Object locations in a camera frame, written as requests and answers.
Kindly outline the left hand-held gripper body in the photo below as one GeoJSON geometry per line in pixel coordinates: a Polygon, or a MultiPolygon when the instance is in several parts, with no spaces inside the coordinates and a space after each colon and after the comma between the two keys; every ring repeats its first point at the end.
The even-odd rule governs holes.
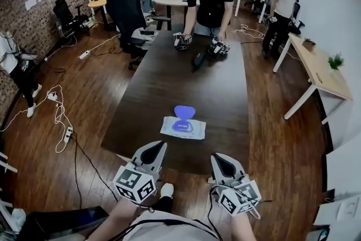
{"type": "Polygon", "coordinates": [[[125,166],[120,166],[113,184],[121,197],[134,203],[143,203],[155,194],[159,172],[160,163],[130,161],[125,166]]]}

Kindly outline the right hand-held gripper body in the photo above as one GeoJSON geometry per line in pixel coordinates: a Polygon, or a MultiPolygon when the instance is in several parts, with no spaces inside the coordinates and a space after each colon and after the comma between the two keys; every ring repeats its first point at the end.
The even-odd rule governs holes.
{"type": "Polygon", "coordinates": [[[243,213],[250,213],[252,216],[260,216],[256,207],[262,197],[255,180],[243,175],[238,180],[226,183],[215,184],[213,193],[218,197],[216,202],[224,208],[231,216],[243,213]]]}

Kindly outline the white wet wipe pack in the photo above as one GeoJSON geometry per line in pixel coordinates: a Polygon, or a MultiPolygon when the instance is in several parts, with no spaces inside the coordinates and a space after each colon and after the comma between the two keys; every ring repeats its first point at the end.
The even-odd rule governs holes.
{"type": "Polygon", "coordinates": [[[198,120],[182,120],[178,117],[164,117],[160,133],[183,139],[205,139],[206,123],[198,120]]]}

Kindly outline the blue round item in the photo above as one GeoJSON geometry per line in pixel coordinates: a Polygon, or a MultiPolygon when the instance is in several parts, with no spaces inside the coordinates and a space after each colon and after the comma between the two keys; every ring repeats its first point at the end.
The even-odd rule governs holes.
{"type": "Polygon", "coordinates": [[[190,106],[176,106],[174,112],[179,120],[173,124],[172,129],[175,132],[193,132],[193,126],[190,123],[190,119],[195,115],[195,109],[190,106]]]}

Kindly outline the person's left forearm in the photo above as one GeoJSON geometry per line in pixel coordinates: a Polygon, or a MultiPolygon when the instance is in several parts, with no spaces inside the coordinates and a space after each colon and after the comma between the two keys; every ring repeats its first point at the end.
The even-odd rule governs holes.
{"type": "Polygon", "coordinates": [[[138,205],[121,198],[107,219],[88,237],[87,241],[109,241],[134,220],[138,205]]]}

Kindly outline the person's right forearm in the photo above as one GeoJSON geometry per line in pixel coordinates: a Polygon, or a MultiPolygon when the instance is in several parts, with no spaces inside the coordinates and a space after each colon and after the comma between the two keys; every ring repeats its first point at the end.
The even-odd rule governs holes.
{"type": "Polygon", "coordinates": [[[233,241],[257,241],[247,213],[232,216],[231,228],[233,241]]]}

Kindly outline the person's white shoe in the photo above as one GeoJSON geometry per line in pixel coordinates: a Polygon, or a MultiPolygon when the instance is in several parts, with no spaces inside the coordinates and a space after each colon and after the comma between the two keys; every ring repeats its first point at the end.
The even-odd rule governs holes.
{"type": "Polygon", "coordinates": [[[172,198],[174,194],[174,186],[171,183],[165,183],[160,191],[160,198],[172,198]]]}

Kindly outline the person's black trousers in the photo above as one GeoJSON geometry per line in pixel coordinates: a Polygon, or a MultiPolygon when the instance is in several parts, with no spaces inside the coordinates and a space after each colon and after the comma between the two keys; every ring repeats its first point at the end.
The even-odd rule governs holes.
{"type": "Polygon", "coordinates": [[[160,197],[155,204],[151,205],[152,209],[167,213],[172,212],[172,207],[173,207],[173,198],[169,196],[160,197]]]}

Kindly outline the person's white shirt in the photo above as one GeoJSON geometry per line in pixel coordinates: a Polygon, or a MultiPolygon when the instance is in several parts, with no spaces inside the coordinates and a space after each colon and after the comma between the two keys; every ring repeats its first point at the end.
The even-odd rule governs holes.
{"type": "Polygon", "coordinates": [[[146,211],[133,224],[122,241],[219,241],[204,223],[163,211],[146,211]]]}

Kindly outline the black computer mouse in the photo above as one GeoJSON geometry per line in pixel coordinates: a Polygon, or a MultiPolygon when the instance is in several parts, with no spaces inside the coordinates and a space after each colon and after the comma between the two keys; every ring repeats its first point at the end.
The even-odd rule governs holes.
{"type": "Polygon", "coordinates": [[[195,54],[192,58],[192,73],[195,73],[197,70],[199,70],[206,58],[206,55],[204,52],[198,52],[195,54]]]}

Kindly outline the white side cabinet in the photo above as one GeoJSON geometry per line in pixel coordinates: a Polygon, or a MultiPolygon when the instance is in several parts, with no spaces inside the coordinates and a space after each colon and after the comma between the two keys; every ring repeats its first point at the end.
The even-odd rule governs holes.
{"type": "Polygon", "coordinates": [[[361,132],[326,154],[326,191],[336,199],[361,194],[361,132]]]}

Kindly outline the light wooden desk white legs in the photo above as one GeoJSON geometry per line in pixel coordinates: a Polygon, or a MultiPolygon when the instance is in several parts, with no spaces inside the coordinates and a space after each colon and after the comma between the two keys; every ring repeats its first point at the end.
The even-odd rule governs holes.
{"type": "Polygon", "coordinates": [[[328,54],[322,49],[315,47],[313,51],[309,51],[303,45],[303,39],[289,34],[289,38],[280,54],[273,72],[276,73],[281,66],[289,48],[293,46],[298,54],[302,65],[304,66],[309,77],[309,88],[299,98],[299,100],[292,106],[292,108],[284,115],[284,119],[289,119],[312,95],[315,90],[321,90],[326,93],[335,95],[344,101],[352,101],[353,97],[340,71],[331,72],[331,67],[328,63],[328,54]]]}

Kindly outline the small potted green plant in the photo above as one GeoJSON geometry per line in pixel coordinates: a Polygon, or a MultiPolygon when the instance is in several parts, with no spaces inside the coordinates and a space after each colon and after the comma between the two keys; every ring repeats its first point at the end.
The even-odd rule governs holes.
{"type": "Polygon", "coordinates": [[[339,67],[344,65],[344,58],[340,53],[332,55],[328,58],[328,64],[332,70],[337,71],[339,67]]]}

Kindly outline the round white table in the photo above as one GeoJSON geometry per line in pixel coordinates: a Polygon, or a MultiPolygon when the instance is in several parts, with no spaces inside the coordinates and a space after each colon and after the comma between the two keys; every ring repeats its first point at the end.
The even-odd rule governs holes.
{"type": "Polygon", "coordinates": [[[186,15],[188,11],[187,0],[153,0],[154,3],[166,6],[166,16],[153,16],[152,19],[158,21],[157,29],[160,30],[163,22],[167,22],[168,30],[171,30],[171,8],[184,7],[184,24],[186,24],[186,15]]]}

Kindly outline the round yellow side table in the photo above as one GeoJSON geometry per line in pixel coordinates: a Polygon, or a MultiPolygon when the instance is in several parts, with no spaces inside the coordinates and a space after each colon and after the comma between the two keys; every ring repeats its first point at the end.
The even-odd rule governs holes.
{"type": "Polygon", "coordinates": [[[102,19],[103,19],[103,24],[104,24],[104,28],[106,31],[110,31],[110,26],[107,22],[107,17],[105,15],[105,5],[107,4],[107,0],[94,0],[94,1],[90,1],[88,3],[88,7],[89,8],[100,8],[100,12],[102,15],[102,19]]]}

